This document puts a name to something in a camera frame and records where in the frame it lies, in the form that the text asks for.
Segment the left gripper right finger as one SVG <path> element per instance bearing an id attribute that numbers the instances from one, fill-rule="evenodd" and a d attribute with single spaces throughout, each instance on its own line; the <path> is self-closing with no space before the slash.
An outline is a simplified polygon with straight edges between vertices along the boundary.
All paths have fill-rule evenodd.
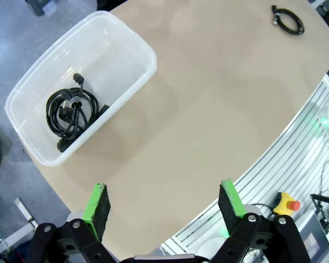
<path id="1" fill-rule="evenodd" d="M 229 237 L 211 262 L 243 262 L 250 249 L 259 249 L 269 262 L 309 262 L 300 233 L 288 215 L 272 220 L 247 212 L 231 180 L 219 186 L 218 206 Z"/>

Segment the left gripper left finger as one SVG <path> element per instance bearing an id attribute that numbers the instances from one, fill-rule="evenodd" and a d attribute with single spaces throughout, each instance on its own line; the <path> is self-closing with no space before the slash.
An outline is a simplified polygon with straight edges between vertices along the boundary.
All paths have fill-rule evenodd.
<path id="1" fill-rule="evenodd" d="M 38 225 L 31 239 L 25 262 L 68 262 L 80 254 L 86 262 L 116 262 L 101 243 L 111 210 L 105 184 L 96 184 L 81 218 L 60 227 Z"/>

